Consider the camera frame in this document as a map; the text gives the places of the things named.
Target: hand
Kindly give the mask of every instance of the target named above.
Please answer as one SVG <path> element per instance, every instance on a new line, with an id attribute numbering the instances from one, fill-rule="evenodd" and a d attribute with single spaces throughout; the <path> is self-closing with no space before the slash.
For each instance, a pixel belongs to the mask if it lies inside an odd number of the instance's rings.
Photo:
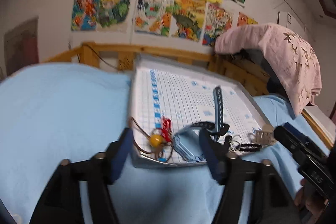
<path id="1" fill-rule="evenodd" d="M 301 189 L 296 193 L 294 204 L 298 207 L 306 206 L 307 210 L 309 210 L 315 221 L 320 217 L 322 214 L 325 206 L 328 203 L 328 200 L 324 199 L 320 194 L 315 192 L 310 197 L 305 197 L 305 184 L 307 180 L 302 179 L 300 184 L 303 186 Z"/>

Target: yellow bead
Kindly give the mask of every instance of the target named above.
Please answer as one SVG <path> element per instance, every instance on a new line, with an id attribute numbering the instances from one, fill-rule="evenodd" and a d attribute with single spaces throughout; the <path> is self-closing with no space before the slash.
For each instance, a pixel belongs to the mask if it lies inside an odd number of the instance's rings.
<path id="1" fill-rule="evenodd" d="M 149 139 L 149 142 L 152 147 L 158 147 L 164 141 L 163 137 L 159 134 L 153 134 Z"/>

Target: wooden slat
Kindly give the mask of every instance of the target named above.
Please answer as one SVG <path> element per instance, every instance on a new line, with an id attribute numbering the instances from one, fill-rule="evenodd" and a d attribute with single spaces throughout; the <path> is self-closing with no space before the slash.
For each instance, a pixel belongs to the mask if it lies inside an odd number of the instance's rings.
<path id="1" fill-rule="evenodd" d="M 95 52 L 98 53 L 96 49 L 96 44 L 94 42 L 86 42 L 86 43 L 83 43 L 82 48 L 83 48 L 83 51 L 82 51 L 82 54 L 80 55 L 81 63 L 86 64 L 88 66 L 99 68 L 100 67 L 99 58 L 93 52 L 94 50 Z"/>
<path id="2" fill-rule="evenodd" d="M 216 57 L 215 56 L 211 56 L 211 60 L 210 60 L 210 62 L 208 64 L 208 70 L 209 71 L 212 71 L 212 72 L 215 71 L 215 68 L 216 68 L 215 61 L 216 61 Z"/>
<path id="3" fill-rule="evenodd" d="M 193 64 L 193 60 L 192 60 L 192 59 L 190 59 L 190 58 L 185 58 L 185 57 L 178 57 L 178 58 L 177 58 L 177 61 L 178 61 L 178 62 L 181 62 L 181 63 L 189 64 L 189 65 L 192 65 L 192 64 Z"/>
<path id="4" fill-rule="evenodd" d="M 226 67 L 224 66 L 223 59 L 219 55 L 215 55 L 215 72 L 224 75 Z"/>
<path id="5" fill-rule="evenodd" d="M 314 119 L 308 114 L 305 109 L 302 111 L 302 116 L 306 119 L 310 127 L 318 135 L 318 137 L 325 144 L 325 146 L 328 149 L 331 149 L 334 146 L 333 142 L 326 136 L 323 130 L 319 127 L 319 125 L 314 121 Z"/>
<path id="6" fill-rule="evenodd" d="M 80 54 L 82 51 L 82 47 L 76 47 L 71 50 L 68 50 L 66 52 L 62 52 L 52 58 L 49 58 L 42 63 L 46 62 L 71 62 L 71 58 L 76 56 L 77 54 Z"/>
<path id="7" fill-rule="evenodd" d="M 151 47 L 142 45 L 125 45 L 125 44 L 96 44 L 95 48 L 100 52 L 136 52 L 147 53 L 158 56 L 174 56 L 189 58 L 191 60 L 207 61 L 211 60 L 211 54 L 201 54 L 199 52 L 190 52 L 185 50 L 177 50 L 173 48 Z"/>
<path id="8" fill-rule="evenodd" d="M 244 88 L 251 94 L 251 96 L 256 96 L 258 91 L 254 88 L 252 83 L 245 82 Z"/>
<path id="9" fill-rule="evenodd" d="M 133 52 L 118 52 L 118 70 L 132 70 L 133 59 Z"/>
<path id="10" fill-rule="evenodd" d="M 247 74 L 246 71 L 241 69 L 240 67 L 233 65 L 232 63 L 223 60 L 223 64 L 226 67 L 226 72 L 225 75 L 229 77 L 228 75 L 231 75 L 230 78 L 237 80 L 240 82 L 242 85 L 245 83 L 245 76 Z"/>
<path id="11" fill-rule="evenodd" d="M 245 77 L 246 77 L 245 78 L 246 83 L 250 83 L 253 86 L 253 88 L 257 91 L 255 96 L 268 94 L 266 84 L 262 80 L 260 80 L 259 78 L 248 72 L 246 73 Z"/>
<path id="12" fill-rule="evenodd" d="M 225 70 L 225 74 L 224 75 L 226 77 L 229 77 L 229 78 L 233 79 L 233 74 L 234 73 L 235 73 L 234 71 L 227 69 L 227 70 Z"/>

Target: grid paper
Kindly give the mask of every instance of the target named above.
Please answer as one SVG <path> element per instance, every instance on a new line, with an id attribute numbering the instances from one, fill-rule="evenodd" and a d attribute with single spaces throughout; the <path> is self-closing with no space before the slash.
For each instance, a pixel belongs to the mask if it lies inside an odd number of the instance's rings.
<path id="1" fill-rule="evenodd" d="M 148 68 L 137 69 L 135 83 L 136 108 L 132 115 L 149 135 L 154 128 L 161 127 L 162 116 L 171 119 L 173 135 L 195 122 L 215 122 L 213 97 L 213 89 L 217 86 L 215 83 Z M 221 85 L 221 90 L 223 121 L 230 125 L 229 134 L 234 140 L 240 142 L 240 138 L 235 137 L 240 135 L 242 143 L 251 143 L 253 131 L 260 129 L 258 123 L 234 89 Z M 224 138 L 225 136 L 221 136 L 219 142 L 224 143 Z M 136 127 L 134 139 L 144 150 L 152 150 L 148 139 Z M 167 158 L 169 154 L 170 147 L 167 146 L 163 157 Z M 186 163 L 175 150 L 168 162 Z"/>

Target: white tray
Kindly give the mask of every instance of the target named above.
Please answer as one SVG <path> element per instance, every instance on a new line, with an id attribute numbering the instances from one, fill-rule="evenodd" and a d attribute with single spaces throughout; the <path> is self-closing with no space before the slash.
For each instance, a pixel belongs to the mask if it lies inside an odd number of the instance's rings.
<path id="1" fill-rule="evenodd" d="M 173 134 L 194 122 L 215 122 L 212 91 L 218 85 L 222 88 L 224 122 L 230 125 L 230 133 L 240 135 L 243 143 L 251 143 L 253 129 L 270 123 L 245 88 L 230 78 L 170 59 L 148 55 L 135 59 L 129 114 L 148 134 L 160 127 L 162 115 L 172 120 Z M 135 128 L 133 132 L 137 144 L 151 151 L 147 138 Z M 188 163 L 176 151 L 168 162 L 162 162 L 135 147 L 132 160 L 135 167 L 142 168 L 205 164 Z"/>

